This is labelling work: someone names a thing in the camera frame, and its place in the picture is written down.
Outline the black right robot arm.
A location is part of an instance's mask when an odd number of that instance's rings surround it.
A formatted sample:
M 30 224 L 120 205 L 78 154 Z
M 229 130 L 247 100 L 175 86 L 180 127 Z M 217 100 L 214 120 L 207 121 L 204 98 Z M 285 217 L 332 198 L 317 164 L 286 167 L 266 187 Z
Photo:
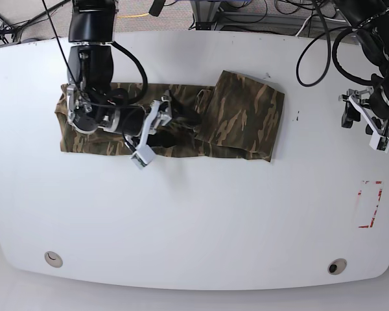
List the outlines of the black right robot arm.
M 121 135 L 132 161 L 144 168 L 155 157 L 155 144 L 172 146 L 176 141 L 171 134 L 160 134 L 160 130 L 174 124 L 193 130 L 201 124 L 201 116 L 181 104 L 169 89 L 148 106 L 142 105 L 148 92 L 148 77 L 141 62 L 113 38 L 116 1 L 72 4 L 72 47 L 64 59 L 68 77 L 67 122 L 82 134 L 102 130 Z M 136 95 L 121 87 L 111 87 L 112 49 L 122 52 L 136 65 L 142 78 Z

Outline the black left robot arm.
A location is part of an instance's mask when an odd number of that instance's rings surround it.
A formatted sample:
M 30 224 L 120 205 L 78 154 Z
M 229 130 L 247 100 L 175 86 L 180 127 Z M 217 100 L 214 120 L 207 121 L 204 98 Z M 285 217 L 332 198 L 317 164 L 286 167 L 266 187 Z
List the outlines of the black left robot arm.
M 389 150 L 389 1 L 334 1 L 335 8 L 349 26 L 334 40 L 331 59 L 336 70 L 348 80 L 364 86 L 363 90 L 349 89 L 340 99 L 345 103 L 342 127 L 366 121 L 366 133 L 374 150 Z M 379 73 L 363 79 L 347 72 L 338 61 L 341 41 L 354 34 L 365 57 Z

